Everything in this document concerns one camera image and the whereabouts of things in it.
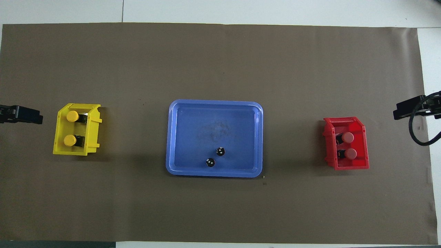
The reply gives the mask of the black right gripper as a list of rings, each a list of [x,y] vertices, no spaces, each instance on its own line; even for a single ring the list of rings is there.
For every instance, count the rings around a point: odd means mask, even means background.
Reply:
[[[411,99],[402,101],[396,104],[396,110],[393,111],[394,120],[400,120],[406,117],[410,117],[413,108],[426,96],[419,95],[416,97],[412,97]],[[420,104],[417,111],[415,112],[416,116],[434,116],[436,120],[441,119],[441,92],[435,92],[427,96],[427,105],[429,107],[430,114],[428,115],[427,108],[424,108],[424,103]]]

